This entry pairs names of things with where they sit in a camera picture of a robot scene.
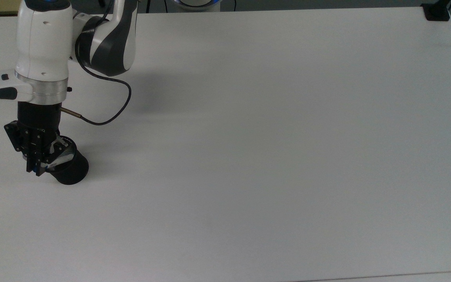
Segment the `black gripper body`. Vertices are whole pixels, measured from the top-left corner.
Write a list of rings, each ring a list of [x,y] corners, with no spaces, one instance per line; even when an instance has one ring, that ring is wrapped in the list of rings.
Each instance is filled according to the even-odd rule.
[[[18,102],[17,120],[4,126],[13,148],[36,161],[55,161],[67,147],[58,140],[60,108]]]

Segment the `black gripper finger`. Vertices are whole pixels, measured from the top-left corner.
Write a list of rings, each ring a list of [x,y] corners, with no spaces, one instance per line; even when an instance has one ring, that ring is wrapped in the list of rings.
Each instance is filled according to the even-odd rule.
[[[39,177],[47,172],[49,154],[39,152],[36,154],[36,175]]]
[[[37,173],[37,152],[29,151],[25,154],[26,171],[29,173]]]

